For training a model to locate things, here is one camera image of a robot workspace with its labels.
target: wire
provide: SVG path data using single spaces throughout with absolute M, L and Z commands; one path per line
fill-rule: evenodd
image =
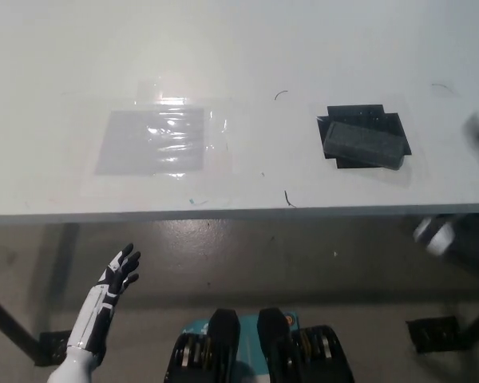
M 286 92 L 289 92 L 288 90 L 283 90 L 282 92 L 278 92 L 277 95 L 275 96 L 275 101 L 277 100 L 277 97 L 282 94 L 282 93 L 286 93 Z
M 286 196 L 286 202 L 287 202 L 287 206 L 292 206 L 292 207 L 296 207 L 295 205 L 293 205 L 291 202 L 289 202 L 289 198 L 287 198 L 287 191 L 284 190 L 284 195 Z

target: concrete floor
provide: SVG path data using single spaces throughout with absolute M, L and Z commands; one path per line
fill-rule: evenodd
M 66 330 L 108 261 L 142 251 L 97 383 L 162 381 L 181 328 L 218 306 L 327 324 L 358 382 L 479 382 L 479 347 L 415 357 L 405 320 L 479 313 L 479 280 L 424 253 L 399 219 L 170 221 L 0 227 L 0 302 L 33 333 Z M 44 382 L 0 334 L 0 383 Z

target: black base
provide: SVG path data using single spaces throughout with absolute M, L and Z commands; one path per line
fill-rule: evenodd
M 469 348 L 463 341 L 456 317 L 418 319 L 406 324 L 417 353 L 464 351 Z
M 60 365 L 65 360 L 65 350 L 71 331 L 54 331 L 51 333 L 41 333 L 39 336 L 39 345 L 43 353 L 49 355 L 47 361 L 36 361 L 37 367 L 47 367 L 49 365 Z

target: clear plastic sheet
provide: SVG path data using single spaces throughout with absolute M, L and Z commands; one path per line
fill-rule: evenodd
M 182 174 L 204 166 L 204 109 L 154 105 L 110 114 L 96 174 Z

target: gray foam block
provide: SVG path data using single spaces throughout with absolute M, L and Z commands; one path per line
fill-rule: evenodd
M 398 170 L 405 155 L 405 140 L 385 132 L 332 122 L 323 150 L 331 156 Z

